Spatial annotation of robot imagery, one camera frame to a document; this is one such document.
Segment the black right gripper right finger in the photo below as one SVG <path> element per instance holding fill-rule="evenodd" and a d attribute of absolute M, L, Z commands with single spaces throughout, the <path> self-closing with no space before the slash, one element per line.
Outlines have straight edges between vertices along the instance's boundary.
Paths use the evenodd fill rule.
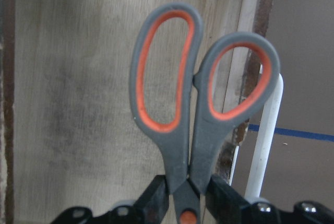
<path fill-rule="evenodd" d="M 217 223 L 333 223 L 333 211 L 318 202 L 298 202 L 292 212 L 264 200 L 250 203 L 215 174 L 208 185 L 206 208 Z"/>

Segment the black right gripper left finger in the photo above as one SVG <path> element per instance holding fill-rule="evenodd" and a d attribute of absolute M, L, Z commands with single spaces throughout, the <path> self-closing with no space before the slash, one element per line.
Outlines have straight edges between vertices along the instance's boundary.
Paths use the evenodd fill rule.
<path fill-rule="evenodd" d="M 132 205 L 120 205 L 100 216 L 87 207 L 71 207 L 52 223 L 161 223 L 169 208 L 165 176 L 157 175 Z"/>

